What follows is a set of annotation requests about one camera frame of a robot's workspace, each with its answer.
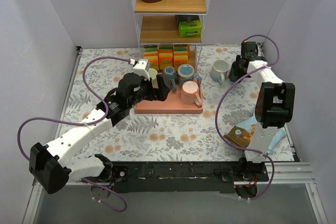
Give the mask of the white blue mug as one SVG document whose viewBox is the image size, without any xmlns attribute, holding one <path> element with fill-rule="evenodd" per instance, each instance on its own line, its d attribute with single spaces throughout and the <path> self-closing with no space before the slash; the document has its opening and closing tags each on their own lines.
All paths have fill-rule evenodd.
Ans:
<svg viewBox="0 0 336 224">
<path fill-rule="evenodd" d="M 219 83 L 224 83 L 229 71 L 229 64 L 225 60 L 216 60 L 212 64 L 211 78 Z"/>
</svg>

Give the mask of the pink mug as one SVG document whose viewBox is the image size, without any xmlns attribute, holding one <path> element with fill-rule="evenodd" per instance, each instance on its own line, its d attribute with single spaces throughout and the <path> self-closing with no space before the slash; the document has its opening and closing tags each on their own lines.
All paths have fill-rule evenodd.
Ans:
<svg viewBox="0 0 336 224">
<path fill-rule="evenodd" d="M 202 106 L 203 101 L 200 96 L 199 86 L 194 81 L 187 81 L 182 85 L 181 100 L 185 104 L 196 104 Z"/>
</svg>

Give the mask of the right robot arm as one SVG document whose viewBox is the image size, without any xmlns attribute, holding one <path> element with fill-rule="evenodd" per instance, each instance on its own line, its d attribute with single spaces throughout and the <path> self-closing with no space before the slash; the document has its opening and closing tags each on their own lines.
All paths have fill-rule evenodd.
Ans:
<svg viewBox="0 0 336 224">
<path fill-rule="evenodd" d="M 232 63 L 229 79 L 237 81 L 249 72 L 260 90 L 254 110 L 256 124 L 251 127 L 248 148 L 261 153 L 245 151 L 245 157 L 239 160 L 237 173 L 246 181 L 263 172 L 263 153 L 268 152 L 278 130 L 292 119 L 295 99 L 295 85 L 283 82 L 272 72 L 266 58 L 259 54 L 255 42 L 243 41 L 241 54 Z"/>
</svg>

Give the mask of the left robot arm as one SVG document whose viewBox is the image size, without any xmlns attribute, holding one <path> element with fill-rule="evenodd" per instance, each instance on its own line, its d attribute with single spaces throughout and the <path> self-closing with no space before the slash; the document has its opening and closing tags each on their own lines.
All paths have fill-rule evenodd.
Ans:
<svg viewBox="0 0 336 224">
<path fill-rule="evenodd" d="M 29 171 L 49 194 L 61 190 L 68 181 L 91 177 L 107 182 L 112 176 L 112 161 L 96 154 L 79 162 L 71 159 L 101 133 L 111 129 L 129 115 L 131 108 L 143 100 L 165 101 L 170 92 L 161 75 L 158 87 L 136 73 L 127 73 L 118 87 L 110 90 L 104 101 L 77 126 L 57 139 L 30 149 Z"/>
</svg>

